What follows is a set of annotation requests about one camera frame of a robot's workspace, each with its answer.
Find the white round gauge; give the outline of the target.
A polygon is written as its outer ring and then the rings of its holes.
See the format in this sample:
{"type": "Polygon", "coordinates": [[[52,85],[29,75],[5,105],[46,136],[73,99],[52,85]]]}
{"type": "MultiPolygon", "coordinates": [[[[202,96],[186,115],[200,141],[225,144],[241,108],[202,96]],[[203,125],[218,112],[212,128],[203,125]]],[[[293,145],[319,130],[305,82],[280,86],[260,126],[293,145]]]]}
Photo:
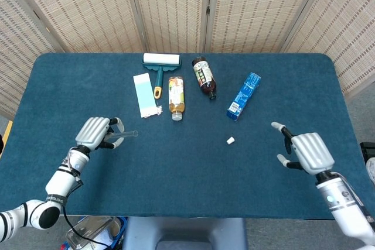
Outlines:
{"type": "Polygon", "coordinates": [[[367,160],[366,170],[371,182],[375,185],[375,157],[371,157],[367,160]]]}

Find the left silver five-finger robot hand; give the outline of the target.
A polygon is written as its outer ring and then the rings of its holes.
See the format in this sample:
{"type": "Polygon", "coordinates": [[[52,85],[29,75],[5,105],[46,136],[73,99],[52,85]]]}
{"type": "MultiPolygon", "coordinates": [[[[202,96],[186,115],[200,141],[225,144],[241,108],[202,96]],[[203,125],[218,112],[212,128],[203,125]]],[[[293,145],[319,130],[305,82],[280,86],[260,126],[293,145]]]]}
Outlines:
{"type": "Polygon", "coordinates": [[[115,142],[108,142],[114,134],[112,125],[116,125],[120,133],[125,132],[124,125],[119,118],[89,118],[75,138],[77,148],[89,153],[98,148],[115,149],[119,147],[124,141],[124,137],[119,137],[115,142]]]}

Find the clear glass test tube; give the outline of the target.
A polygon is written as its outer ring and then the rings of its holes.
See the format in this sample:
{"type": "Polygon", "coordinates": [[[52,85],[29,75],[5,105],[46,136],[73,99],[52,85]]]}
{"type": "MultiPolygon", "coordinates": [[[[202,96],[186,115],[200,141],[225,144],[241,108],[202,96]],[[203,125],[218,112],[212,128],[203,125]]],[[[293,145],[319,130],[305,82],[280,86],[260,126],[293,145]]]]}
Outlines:
{"type": "Polygon", "coordinates": [[[124,132],[117,132],[111,135],[112,138],[129,138],[129,137],[137,137],[138,131],[124,131],[124,132]]]}

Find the white and blue paper card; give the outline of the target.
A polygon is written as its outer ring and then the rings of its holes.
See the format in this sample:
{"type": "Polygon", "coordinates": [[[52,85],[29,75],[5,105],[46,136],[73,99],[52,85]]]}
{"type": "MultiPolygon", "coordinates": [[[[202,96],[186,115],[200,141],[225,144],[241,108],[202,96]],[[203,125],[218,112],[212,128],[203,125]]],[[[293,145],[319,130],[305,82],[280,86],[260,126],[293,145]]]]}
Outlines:
{"type": "Polygon", "coordinates": [[[156,105],[149,74],[144,73],[133,76],[133,80],[141,118],[160,115],[162,107],[156,105]]]}

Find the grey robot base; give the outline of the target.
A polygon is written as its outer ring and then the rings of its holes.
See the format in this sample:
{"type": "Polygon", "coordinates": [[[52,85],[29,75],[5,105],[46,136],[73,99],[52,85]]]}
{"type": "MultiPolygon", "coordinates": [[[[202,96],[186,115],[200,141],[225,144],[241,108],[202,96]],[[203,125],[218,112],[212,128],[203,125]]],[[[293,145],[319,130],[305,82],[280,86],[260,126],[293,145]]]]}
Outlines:
{"type": "Polygon", "coordinates": [[[129,217],[122,250],[248,250],[243,218],[129,217]]]}

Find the yellow tea plastic bottle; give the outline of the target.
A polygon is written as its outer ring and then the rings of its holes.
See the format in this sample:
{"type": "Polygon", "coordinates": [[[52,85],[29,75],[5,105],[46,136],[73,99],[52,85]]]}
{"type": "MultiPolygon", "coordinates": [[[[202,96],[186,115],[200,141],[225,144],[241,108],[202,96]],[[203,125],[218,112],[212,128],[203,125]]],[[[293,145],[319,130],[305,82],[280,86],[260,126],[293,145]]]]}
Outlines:
{"type": "Polygon", "coordinates": [[[181,121],[185,110],[184,83],[182,77],[169,77],[168,102],[169,111],[172,114],[172,120],[181,121]]]}

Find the teal lint roller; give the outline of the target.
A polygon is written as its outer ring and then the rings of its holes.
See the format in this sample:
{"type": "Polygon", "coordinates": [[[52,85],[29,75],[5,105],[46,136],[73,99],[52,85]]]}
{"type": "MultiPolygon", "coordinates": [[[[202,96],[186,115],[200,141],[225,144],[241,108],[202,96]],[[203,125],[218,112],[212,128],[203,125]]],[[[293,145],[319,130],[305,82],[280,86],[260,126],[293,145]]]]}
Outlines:
{"type": "Polygon", "coordinates": [[[174,71],[181,67],[182,61],[179,54],[144,53],[142,65],[157,72],[154,85],[154,98],[161,98],[163,87],[163,74],[166,71],[174,71]]]}

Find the dark brown labelled bottle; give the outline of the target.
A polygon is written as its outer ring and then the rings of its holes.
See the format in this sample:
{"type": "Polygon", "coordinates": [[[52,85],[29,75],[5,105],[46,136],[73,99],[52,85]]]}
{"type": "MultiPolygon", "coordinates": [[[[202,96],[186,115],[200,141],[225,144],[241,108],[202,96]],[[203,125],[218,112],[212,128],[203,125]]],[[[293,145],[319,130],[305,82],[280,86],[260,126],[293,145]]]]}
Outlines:
{"type": "Polygon", "coordinates": [[[203,56],[195,58],[192,61],[192,66],[201,91],[207,95],[210,100],[215,100],[217,84],[206,58],[203,56]]]}

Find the clear plastic container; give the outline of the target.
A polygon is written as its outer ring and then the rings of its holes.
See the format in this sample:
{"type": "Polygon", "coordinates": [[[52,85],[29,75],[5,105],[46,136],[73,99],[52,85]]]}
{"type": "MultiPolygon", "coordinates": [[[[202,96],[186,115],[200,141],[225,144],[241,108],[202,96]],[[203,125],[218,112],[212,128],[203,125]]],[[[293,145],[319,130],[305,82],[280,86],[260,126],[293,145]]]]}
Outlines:
{"type": "MultiPolygon", "coordinates": [[[[106,250],[121,250],[122,240],[124,238],[124,232],[127,225],[127,219],[125,217],[113,217],[115,223],[112,225],[112,233],[114,234],[115,242],[111,247],[108,247],[106,250]]],[[[59,250],[68,250],[67,241],[60,246],[59,250]]]]}
{"type": "Polygon", "coordinates": [[[68,230],[68,250],[106,250],[115,242],[113,217],[86,216],[68,230]]]}

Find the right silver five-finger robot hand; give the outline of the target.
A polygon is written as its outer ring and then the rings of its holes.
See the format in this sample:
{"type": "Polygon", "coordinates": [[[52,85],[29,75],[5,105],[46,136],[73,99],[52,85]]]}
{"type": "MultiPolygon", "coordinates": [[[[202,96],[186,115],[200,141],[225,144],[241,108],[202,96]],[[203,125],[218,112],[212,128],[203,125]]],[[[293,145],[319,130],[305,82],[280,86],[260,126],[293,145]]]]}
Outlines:
{"type": "Polygon", "coordinates": [[[318,133],[293,135],[281,123],[274,121],[271,126],[284,135],[287,154],[290,155],[294,151],[298,158],[297,162],[292,162],[284,155],[277,154],[277,159],[283,167],[304,170],[313,176],[332,169],[335,161],[318,133]]]}

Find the blue toothpaste box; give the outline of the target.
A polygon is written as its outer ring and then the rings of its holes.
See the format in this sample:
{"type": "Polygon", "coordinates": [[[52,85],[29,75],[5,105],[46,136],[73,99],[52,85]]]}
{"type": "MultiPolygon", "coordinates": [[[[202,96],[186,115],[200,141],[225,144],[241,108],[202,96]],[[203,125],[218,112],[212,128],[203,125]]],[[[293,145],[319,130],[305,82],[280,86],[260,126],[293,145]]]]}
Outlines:
{"type": "Polygon", "coordinates": [[[247,102],[250,100],[254,91],[260,84],[261,77],[256,73],[250,73],[246,80],[243,82],[242,87],[237,93],[234,100],[232,100],[230,106],[227,109],[226,115],[236,121],[243,112],[247,102]]]}

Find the blue table cloth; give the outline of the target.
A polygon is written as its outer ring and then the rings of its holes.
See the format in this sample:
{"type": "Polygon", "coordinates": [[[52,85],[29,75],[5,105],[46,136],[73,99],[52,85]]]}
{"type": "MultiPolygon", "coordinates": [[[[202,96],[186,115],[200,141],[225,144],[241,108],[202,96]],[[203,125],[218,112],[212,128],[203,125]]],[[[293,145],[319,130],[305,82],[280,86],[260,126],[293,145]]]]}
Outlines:
{"type": "Polygon", "coordinates": [[[193,72],[194,54],[173,72],[184,80],[185,111],[141,118],[133,76],[142,54],[49,53],[38,57],[0,158],[0,212],[45,187],[90,117],[118,117],[138,131],[116,149],[93,151],[68,199],[72,215],[329,219],[315,178],[287,169],[276,121],[292,133],[317,132],[334,169],[375,216],[366,173],[331,59],[324,54],[208,54],[217,83],[210,100],[193,72]],[[227,109],[250,73],[260,84],[238,120],[227,109]],[[234,143],[226,140],[233,137],[234,143]]]}

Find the woven bamboo folding screen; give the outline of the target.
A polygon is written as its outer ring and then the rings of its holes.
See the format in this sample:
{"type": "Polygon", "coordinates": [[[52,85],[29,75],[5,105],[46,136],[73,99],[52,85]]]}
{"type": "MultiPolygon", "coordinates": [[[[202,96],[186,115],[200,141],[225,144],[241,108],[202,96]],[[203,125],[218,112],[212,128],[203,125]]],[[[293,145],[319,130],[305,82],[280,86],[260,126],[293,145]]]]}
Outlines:
{"type": "Polygon", "coordinates": [[[323,53],[346,98],[375,83],[375,0],[0,0],[0,114],[45,53],[323,53]]]}

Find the yellow wooden board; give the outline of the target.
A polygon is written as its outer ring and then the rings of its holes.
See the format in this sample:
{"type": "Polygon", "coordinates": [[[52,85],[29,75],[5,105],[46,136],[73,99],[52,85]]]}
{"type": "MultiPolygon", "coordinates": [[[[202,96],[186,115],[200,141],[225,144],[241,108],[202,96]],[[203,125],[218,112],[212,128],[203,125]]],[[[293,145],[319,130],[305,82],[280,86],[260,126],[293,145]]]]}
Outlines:
{"type": "Polygon", "coordinates": [[[5,146],[6,146],[6,143],[8,141],[8,138],[9,138],[9,135],[10,135],[10,132],[11,132],[11,129],[12,129],[12,125],[13,125],[13,121],[9,121],[7,126],[6,126],[5,132],[2,135],[3,148],[2,148],[2,151],[0,153],[0,158],[2,157],[2,154],[5,150],[5,146]]]}

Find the black device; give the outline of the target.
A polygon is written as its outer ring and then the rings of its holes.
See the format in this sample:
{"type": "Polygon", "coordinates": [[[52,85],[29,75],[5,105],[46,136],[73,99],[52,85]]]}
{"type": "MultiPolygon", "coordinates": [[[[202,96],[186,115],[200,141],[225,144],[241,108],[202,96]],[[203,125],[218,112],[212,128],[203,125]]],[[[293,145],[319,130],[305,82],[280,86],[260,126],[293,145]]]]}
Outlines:
{"type": "Polygon", "coordinates": [[[375,142],[361,142],[360,148],[364,162],[367,162],[370,158],[375,157],[375,142]]]}

